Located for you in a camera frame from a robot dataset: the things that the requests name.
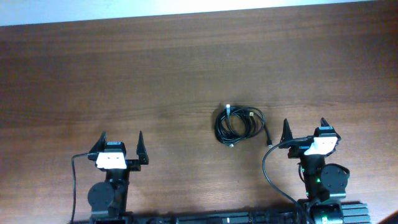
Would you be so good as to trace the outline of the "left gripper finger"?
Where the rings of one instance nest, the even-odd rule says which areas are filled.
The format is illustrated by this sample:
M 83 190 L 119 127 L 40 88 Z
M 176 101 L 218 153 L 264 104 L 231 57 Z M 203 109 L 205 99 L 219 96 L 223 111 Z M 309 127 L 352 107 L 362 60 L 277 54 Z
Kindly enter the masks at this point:
M 94 153 L 99 153 L 104 150 L 106 144 L 106 132 L 103 131 L 101 133 L 101 136 L 97 140 L 97 142 L 94 144 L 94 146 L 89 150 L 89 154 L 94 154 Z
M 142 165 L 149 164 L 149 157 L 147 155 L 146 147 L 144 145 L 144 137 L 142 131 L 139 132 L 136 154 L 138 155 L 140 164 Z

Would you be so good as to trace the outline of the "black cable gold plug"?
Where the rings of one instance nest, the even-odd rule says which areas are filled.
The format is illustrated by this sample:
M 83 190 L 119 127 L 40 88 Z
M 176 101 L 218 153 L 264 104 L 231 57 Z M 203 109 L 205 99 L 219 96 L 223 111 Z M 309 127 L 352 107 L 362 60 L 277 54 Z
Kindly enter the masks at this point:
M 238 118 L 242 122 L 242 131 L 233 128 L 233 118 Z M 266 117 L 260 109 L 252 106 L 226 105 L 214 123 L 216 139 L 228 147 L 234 147 L 240 141 L 256 137 L 262 130 L 268 134 Z

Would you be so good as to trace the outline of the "black cable small plug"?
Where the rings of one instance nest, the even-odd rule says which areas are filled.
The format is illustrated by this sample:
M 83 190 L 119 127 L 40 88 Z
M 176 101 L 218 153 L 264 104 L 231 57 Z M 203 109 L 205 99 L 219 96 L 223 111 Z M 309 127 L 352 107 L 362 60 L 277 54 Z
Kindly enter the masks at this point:
M 271 149 L 273 147 L 273 143 L 272 143 L 272 139 L 271 139 L 271 134 L 270 134 L 266 124 L 264 124 L 264 131 L 266 133 L 266 144 L 267 144 L 267 147 L 269 149 Z

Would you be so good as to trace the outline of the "black cable silver plug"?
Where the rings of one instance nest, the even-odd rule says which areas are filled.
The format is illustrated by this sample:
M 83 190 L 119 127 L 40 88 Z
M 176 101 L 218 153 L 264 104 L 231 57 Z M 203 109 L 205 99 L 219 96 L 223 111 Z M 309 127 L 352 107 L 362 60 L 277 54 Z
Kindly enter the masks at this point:
M 242 134 L 233 129 L 232 116 L 238 117 L 243 122 L 244 132 Z M 251 122 L 247 109 L 242 106 L 225 105 L 224 110 L 215 119 L 214 131 L 217 140 L 228 147 L 234 147 L 236 143 L 247 139 L 251 133 Z

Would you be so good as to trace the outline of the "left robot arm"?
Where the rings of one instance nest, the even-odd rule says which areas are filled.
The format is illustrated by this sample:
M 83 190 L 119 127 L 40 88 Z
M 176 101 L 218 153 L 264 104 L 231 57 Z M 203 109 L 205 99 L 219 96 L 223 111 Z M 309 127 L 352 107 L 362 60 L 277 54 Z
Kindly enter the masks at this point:
M 90 149 L 88 159 L 106 174 L 105 180 L 93 185 L 88 192 L 90 223 L 134 222 L 133 213 L 126 210 L 129 174 L 139 172 L 142 166 L 149 163 L 142 133 L 139 133 L 136 154 L 136 159 L 127 159 L 125 144 L 107 141 L 105 132 Z

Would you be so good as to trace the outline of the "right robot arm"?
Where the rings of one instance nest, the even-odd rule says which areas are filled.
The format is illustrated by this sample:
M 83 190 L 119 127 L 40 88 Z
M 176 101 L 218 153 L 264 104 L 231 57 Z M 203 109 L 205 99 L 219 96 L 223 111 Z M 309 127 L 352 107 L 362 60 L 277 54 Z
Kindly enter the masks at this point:
M 341 140 L 340 135 L 325 118 L 310 136 L 293 138 L 289 122 L 285 119 L 280 139 L 281 149 L 288 149 L 289 159 L 299 159 L 301 178 L 307 199 L 301 201 L 306 221 L 314 223 L 343 223 L 341 200 L 346 197 L 349 170 L 339 164 L 327 164 Z

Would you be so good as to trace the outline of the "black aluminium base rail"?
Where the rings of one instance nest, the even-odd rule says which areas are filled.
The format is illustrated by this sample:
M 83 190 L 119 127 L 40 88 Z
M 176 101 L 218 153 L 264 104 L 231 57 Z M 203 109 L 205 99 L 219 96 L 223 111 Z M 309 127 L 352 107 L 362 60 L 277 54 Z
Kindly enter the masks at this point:
M 252 210 L 244 212 L 194 213 L 189 215 L 134 215 L 129 214 L 119 220 L 75 220 L 75 223 L 142 223 L 142 224 L 266 224 L 266 223 L 371 223 L 368 205 L 349 203 L 334 205 L 314 205 L 308 215 L 301 215 L 294 210 Z

